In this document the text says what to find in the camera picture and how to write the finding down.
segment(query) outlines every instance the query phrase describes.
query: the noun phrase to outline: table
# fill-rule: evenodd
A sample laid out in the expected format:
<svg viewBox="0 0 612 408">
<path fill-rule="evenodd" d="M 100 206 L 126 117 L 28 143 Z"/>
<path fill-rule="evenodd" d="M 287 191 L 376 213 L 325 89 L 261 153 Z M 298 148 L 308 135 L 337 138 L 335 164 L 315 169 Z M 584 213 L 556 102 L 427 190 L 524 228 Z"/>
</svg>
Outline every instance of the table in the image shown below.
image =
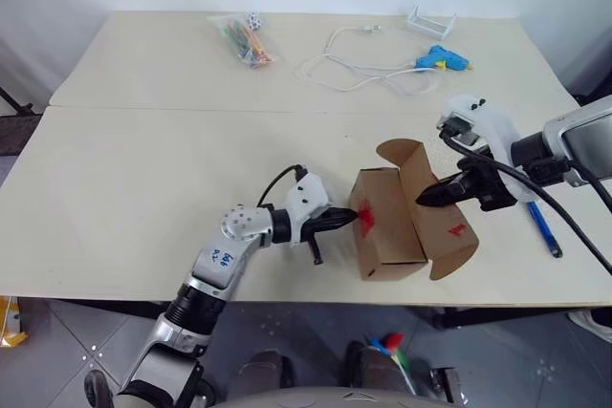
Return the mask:
<svg viewBox="0 0 612 408">
<path fill-rule="evenodd" d="M 0 189 L 0 294 L 167 300 L 225 210 L 254 203 L 289 163 L 320 174 L 342 204 L 360 168 L 385 165 L 375 153 L 383 140 L 421 140 L 437 175 L 456 170 L 458 156 L 433 128 L 447 95 L 485 96 L 524 134 L 576 107 L 513 20 L 458 20 L 447 45 L 476 56 L 475 70 L 446 73 L 442 88 L 421 97 L 399 98 L 379 85 L 340 95 L 292 76 L 296 62 L 319 53 L 331 30 L 352 21 L 358 19 L 272 16 L 269 32 L 282 56 L 259 72 L 236 63 L 216 35 L 202 32 L 197 43 L 183 35 L 195 23 L 209 26 L 201 13 L 112 15 Z M 287 41 L 296 31 L 302 40 Z M 430 43 L 400 32 L 402 43 Z M 311 33 L 319 38 L 315 49 L 306 46 Z M 134 41 L 125 38 L 130 34 Z M 357 39 L 347 37 L 339 49 L 355 53 Z M 208 48 L 208 59 L 197 47 Z M 280 200 L 288 187 L 281 184 L 271 198 Z M 603 251 L 612 247 L 609 215 L 589 187 L 559 184 L 550 191 Z M 566 254 L 561 260 L 548 254 L 522 207 L 483 213 L 477 202 L 460 206 L 480 248 L 444 280 L 431 282 L 422 269 L 399 282 L 362 282 L 351 229 L 344 228 L 320 235 L 320 267 L 306 246 L 257 252 L 235 297 L 446 306 L 612 303 L 610 276 L 544 206 Z"/>
</svg>

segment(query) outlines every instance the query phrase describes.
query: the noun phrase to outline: white cable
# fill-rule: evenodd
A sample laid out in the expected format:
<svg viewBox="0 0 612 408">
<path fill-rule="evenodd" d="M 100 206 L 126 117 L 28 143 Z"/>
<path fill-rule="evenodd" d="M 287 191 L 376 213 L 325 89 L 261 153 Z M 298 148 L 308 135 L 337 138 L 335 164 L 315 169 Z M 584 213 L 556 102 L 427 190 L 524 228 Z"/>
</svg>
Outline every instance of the white cable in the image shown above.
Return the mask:
<svg viewBox="0 0 612 408">
<path fill-rule="evenodd" d="M 338 36 L 343 32 L 347 32 L 347 31 L 374 32 L 374 31 L 379 31 L 380 28 L 381 28 L 380 26 L 362 26 L 362 27 L 345 27 L 345 28 L 336 29 L 334 32 L 332 32 L 329 39 L 325 43 L 325 47 L 323 48 L 323 54 L 311 57 L 310 59 L 307 59 L 306 61 L 302 62 L 302 64 L 299 65 L 296 69 L 297 70 L 296 76 L 298 76 L 302 80 L 313 82 L 324 88 L 329 88 L 331 90 L 339 91 L 341 93 L 347 93 L 350 91 L 357 90 L 363 85 L 370 83 L 371 81 L 379 81 L 380 83 L 388 86 L 393 91 L 403 96 L 421 95 L 423 93 L 428 93 L 429 91 L 435 89 L 440 83 L 439 78 L 435 78 L 435 79 L 430 78 L 429 84 L 424 89 L 417 90 L 417 91 L 407 91 L 402 85 L 397 84 L 396 82 L 392 81 L 392 79 L 400 75 L 407 75 L 407 74 L 413 74 L 413 73 L 419 73 L 419 74 L 432 73 L 432 72 L 437 73 L 438 71 L 436 69 L 429 69 L 429 68 L 415 69 L 414 62 L 406 62 L 405 64 L 402 64 L 400 66 L 392 66 L 392 67 L 359 65 L 359 64 L 348 62 L 346 59 L 336 54 L 333 54 L 331 52 L 334 42 L 336 41 Z M 332 62 L 336 62 L 337 64 L 353 72 L 355 75 L 360 76 L 361 80 L 352 86 L 339 87 L 339 86 L 335 86 L 330 83 L 327 83 L 323 80 L 318 80 L 314 78 L 312 75 L 312 70 L 315 68 L 316 64 L 323 59 L 329 59 Z"/>
</svg>

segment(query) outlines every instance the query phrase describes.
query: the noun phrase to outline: blue pen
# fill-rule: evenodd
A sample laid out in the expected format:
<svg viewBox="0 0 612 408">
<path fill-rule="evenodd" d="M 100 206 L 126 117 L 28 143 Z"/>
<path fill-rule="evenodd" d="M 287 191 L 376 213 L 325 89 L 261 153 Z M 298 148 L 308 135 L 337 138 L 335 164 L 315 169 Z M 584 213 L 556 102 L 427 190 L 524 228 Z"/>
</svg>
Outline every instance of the blue pen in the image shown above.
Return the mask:
<svg viewBox="0 0 612 408">
<path fill-rule="evenodd" d="M 529 209 L 529 213 L 531 214 L 532 219 L 534 219 L 534 222 L 537 225 L 537 228 L 539 229 L 539 232 L 542 235 L 542 238 L 544 238 L 544 241 L 546 242 L 546 246 L 551 251 L 551 254 L 555 258 L 561 258 L 563 256 L 563 251 L 561 250 L 561 247 L 559 247 L 557 240 L 555 239 L 555 236 L 553 236 L 553 233 L 551 232 L 551 228 L 549 228 L 548 225 L 546 224 L 546 221 L 544 220 L 544 216 L 542 215 L 542 212 L 539 210 L 539 207 L 537 206 L 537 204 L 527 203 L 527 208 Z"/>
</svg>

